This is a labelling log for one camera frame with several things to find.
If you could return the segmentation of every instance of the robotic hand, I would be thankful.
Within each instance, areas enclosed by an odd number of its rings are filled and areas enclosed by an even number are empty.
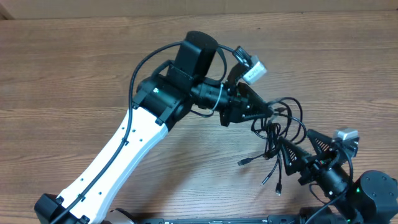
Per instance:
[[[180,49],[175,60],[168,60],[156,68],[149,78],[139,84],[133,98],[134,80],[141,66],[153,55],[177,45]],[[231,52],[238,61],[225,82],[226,60],[222,49]],[[216,52],[224,63],[224,74],[219,80],[206,77]],[[161,75],[160,72],[166,68],[166,76]],[[152,52],[140,62],[132,75],[129,109],[120,127],[90,166],[69,187],[58,196],[41,196],[35,204],[35,212],[40,222],[101,223],[113,198],[131,172],[177,121],[189,112],[209,117],[214,111],[218,111],[223,126],[228,126],[230,122],[253,120],[252,131],[258,136],[261,131],[268,134],[269,150],[266,148],[261,156],[277,156],[280,170],[283,157],[287,175],[300,172],[302,177],[299,182],[302,185],[316,181],[330,198],[330,202],[324,207],[303,209],[299,215],[269,216],[251,222],[324,223],[325,220],[336,220],[335,223],[388,223],[398,212],[397,184],[394,179],[379,171],[365,172],[353,183],[351,158],[358,150],[358,132],[344,129],[336,132],[333,139],[312,130],[307,133],[302,123],[302,114],[300,119],[294,118],[283,99],[265,102],[249,87],[266,72],[257,56],[250,56],[241,47],[233,50],[219,45],[209,35],[197,31],[189,32],[182,42],[169,44]],[[249,85],[239,82],[240,79]],[[210,109],[212,113],[200,114],[192,111],[193,104],[202,109]],[[274,104],[285,108],[273,109]],[[272,123],[275,116],[287,118],[285,130],[282,131],[279,124]],[[261,129],[254,128],[257,120],[261,120]],[[287,130],[292,120],[299,122],[300,126],[296,136],[288,141]],[[300,128],[304,130],[303,138],[293,143]],[[316,156],[311,156],[297,146],[306,136],[311,140],[317,152]],[[240,165],[252,160],[248,159],[243,160],[243,163],[241,161]],[[341,168],[346,161],[350,163],[350,175]],[[336,206],[344,217],[332,214],[328,210],[329,205]]]

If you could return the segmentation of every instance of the white forearm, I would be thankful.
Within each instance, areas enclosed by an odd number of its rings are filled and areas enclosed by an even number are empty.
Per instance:
[[[122,148],[106,172],[85,195],[85,199],[70,210],[74,216],[80,218],[85,215],[90,219],[89,223],[100,223],[103,221],[113,198],[131,172],[147,152],[168,133],[166,125],[159,126],[155,123],[155,120],[156,117],[143,108],[133,110],[132,126],[127,138],[127,145]],[[64,199],[63,207],[67,208],[77,198],[112,157],[124,137],[127,121],[128,113],[114,136],[90,166],[77,180],[61,192],[59,196]]]

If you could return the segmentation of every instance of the wooden table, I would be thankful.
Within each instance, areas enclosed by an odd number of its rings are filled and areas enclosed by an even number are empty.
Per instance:
[[[398,177],[397,11],[0,21],[0,223],[38,222],[40,195],[71,184],[119,126],[137,63],[189,30],[257,54],[269,73],[254,90],[265,100],[299,99],[308,128],[329,135],[359,129],[354,179],[369,169]],[[151,59],[137,81],[176,51]],[[227,57],[231,68],[235,60]],[[217,57],[209,77],[222,69]],[[280,197],[277,171],[260,187],[274,161],[237,166],[264,150],[250,125],[225,128],[218,115],[187,115],[146,155],[111,208],[223,218],[321,205],[297,174],[283,174]]]

